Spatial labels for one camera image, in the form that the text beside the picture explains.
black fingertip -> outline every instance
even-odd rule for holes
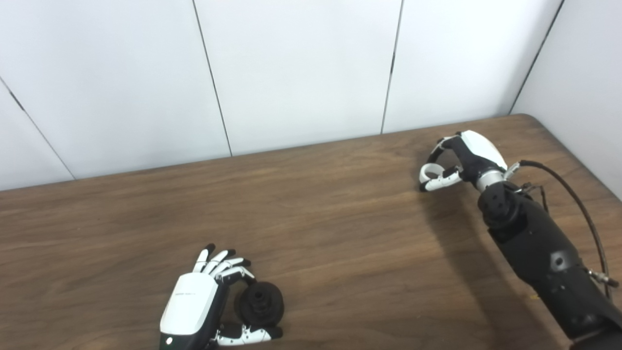
[[[264,328],[264,330],[270,335],[271,339],[283,338],[283,329],[281,329],[281,327]]]

black cable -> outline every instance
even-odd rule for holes
[[[551,176],[553,176],[556,180],[558,180],[559,183],[561,183],[562,186],[566,189],[566,191],[568,191],[572,199],[574,199],[577,205],[579,206],[579,209],[581,209],[581,212],[583,213],[583,216],[585,217],[585,220],[587,221],[587,224],[590,227],[590,231],[592,232],[592,236],[594,237],[594,242],[596,243],[596,249],[598,250],[598,256],[600,257],[600,267],[602,268],[603,273],[609,276],[609,266],[607,265],[607,258],[605,257],[605,249],[603,248],[603,244],[600,242],[600,236],[598,235],[598,231],[596,230],[596,225],[594,225],[594,221],[592,221],[592,217],[590,217],[590,214],[587,212],[587,209],[585,208],[585,206],[583,205],[583,202],[581,201],[581,199],[579,199],[579,196],[577,196],[575,191],[570,187],[570,185],[568,185],[568,183],[564,179],[562,179],[561,176],[559,176],[559,174],[557,174],[551,168],[545,166],[542,163],[522,160],[519,162],[519,164],[521,166],[532,166],[534,168],[539,168],[539,169],[546,171],[547,173],[551,174]],[[607,296],[609,300],[613,301],[613,298],[611,296],[611,291],[609,289],[609,285],[606,283],[605,283],[605,295]]]

black joint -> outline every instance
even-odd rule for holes
[[[242,337],[242,325],[236,323],[223,323],[220,325],[219,336],[231,339],[239,339]]]
[[[422,183],[419,185],[419,191],[420,191],[420,192],[427,192],[427,190],[425,189],[425,185],[427,185],[427,183],[428,183],[428,182],[426,181],[426,182],[422,182]]]
[[[283,338],[283,329],[281,327],[264,328],[264,330],[270,335],[271,339]]]

cable connector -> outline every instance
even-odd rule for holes
[[[596,272],[596,271],[592,271],[590,269],[587,269],[587,273],[590,277],[592,277],[596,282],[604,284],[604,285],[608,285],[608,286],[612,286],[613,288],[618,288],[620,286],[620,283],[616,280],[614,280],[613,278],[605,275],[602,272]]]
[[[514,174],[516,174],[516,172],[518,171],[518,168],[521,167],[521,163],[520,162],[516,162],[514,164],[512,164],[508,170],[503,173],[503,179],[504,180],[509,180],[509,178],[511,178],[512,176],[514,176]]]

metal connector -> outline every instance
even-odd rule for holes
[[[612,286],[613,288],[618,288],[620,286],[620,283],[616,280],[614,280],[613,278],[605,275],[602,272],[596,272],[596,271],[592,271],[590,269],[587,269],[587,273],[588,275],[590,275],[596,282],[604,284],[604,285],[608,285],[608,286]]]

